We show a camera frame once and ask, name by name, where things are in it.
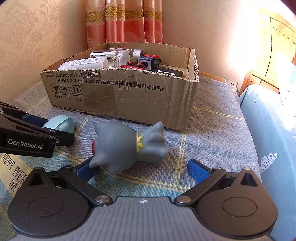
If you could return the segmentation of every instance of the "wine glass symbol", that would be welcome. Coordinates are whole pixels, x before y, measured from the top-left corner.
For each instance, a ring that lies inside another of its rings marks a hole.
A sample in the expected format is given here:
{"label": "wine glass symbol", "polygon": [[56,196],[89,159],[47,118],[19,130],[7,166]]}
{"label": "wine glass symbol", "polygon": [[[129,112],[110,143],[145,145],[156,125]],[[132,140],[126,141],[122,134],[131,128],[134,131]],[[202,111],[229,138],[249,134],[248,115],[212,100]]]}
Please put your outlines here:
{"label": "wine glass symbol", "polygon": [[56,93],[58,93],[57,90],[58,90],[59,86],[58,85],[54,85],[53,88],[56,90]]}

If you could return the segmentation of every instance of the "electrical outlet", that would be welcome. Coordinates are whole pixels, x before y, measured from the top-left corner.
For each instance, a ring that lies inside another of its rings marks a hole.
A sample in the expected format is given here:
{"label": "electrical outlet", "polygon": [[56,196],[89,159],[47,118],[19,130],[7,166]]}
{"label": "electrical outlet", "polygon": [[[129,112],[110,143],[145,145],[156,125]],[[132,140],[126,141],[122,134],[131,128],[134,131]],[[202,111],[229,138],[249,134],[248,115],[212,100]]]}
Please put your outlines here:
{"label": "electrical outlet", "polygon": [[227,84],[228,84],[228,85],[232,85],[232,86],[237,87],[238,82],[233,81],[233,80],[228,80],[228,81],[227,81]]}

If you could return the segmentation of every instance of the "light blue egg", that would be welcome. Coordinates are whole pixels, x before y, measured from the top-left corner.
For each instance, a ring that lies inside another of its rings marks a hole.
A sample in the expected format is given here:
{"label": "light blue egg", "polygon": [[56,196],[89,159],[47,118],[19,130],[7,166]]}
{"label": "light blue egg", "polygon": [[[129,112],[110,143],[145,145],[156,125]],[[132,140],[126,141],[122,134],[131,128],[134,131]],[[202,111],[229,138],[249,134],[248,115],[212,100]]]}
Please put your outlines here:
{"label": "light blue egg", "polygon": [[42,128],[50,128],[54,130],[64,131],[73,133],[74,132],[74,121],[66,115],[57,115],[51,118]]}

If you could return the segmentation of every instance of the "wooden bed frame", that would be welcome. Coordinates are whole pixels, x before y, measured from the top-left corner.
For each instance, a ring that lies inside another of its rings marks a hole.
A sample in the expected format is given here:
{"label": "wooden bed frame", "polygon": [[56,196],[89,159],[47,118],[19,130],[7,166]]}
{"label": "wooden bed frame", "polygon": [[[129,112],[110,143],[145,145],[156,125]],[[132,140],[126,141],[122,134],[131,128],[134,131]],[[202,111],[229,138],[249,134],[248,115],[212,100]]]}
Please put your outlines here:
{"label": "wooden bed frame", "polygon": [[203,71],[199,71],[198,72],[198,76],[199,77],[205,77],[205,78],[209,78],[209,79],[212,79],[212,80],[217,80],[217,81],[220,81],[222,83],[226,83],[226,80],[220,76],[217,76],[217,75],[214,75],[214,74],[209,74],[207,72],[203,72]]}
{"label": "wooden bed frame", "polygon": [[279,93],[277,54],[296,64],[296,28],[286,19],[266,9],[259,10],[260,48],[257,64],[247,72],[239,91],[241,95],[251,84],[259,84]]}

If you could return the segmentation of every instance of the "white plastic bottle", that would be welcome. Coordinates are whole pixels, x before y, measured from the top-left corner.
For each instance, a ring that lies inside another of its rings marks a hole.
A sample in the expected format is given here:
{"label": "white plastic bottle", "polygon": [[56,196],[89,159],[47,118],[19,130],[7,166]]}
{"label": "white plastic bottle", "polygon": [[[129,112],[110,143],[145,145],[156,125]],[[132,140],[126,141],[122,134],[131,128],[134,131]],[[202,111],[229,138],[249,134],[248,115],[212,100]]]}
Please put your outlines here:
{"label": "white plastic bottle", "polygon": [[108,68],[108,59],[106,57],[85,58],[64,62],[57,70],[64,69],[102,69]]}

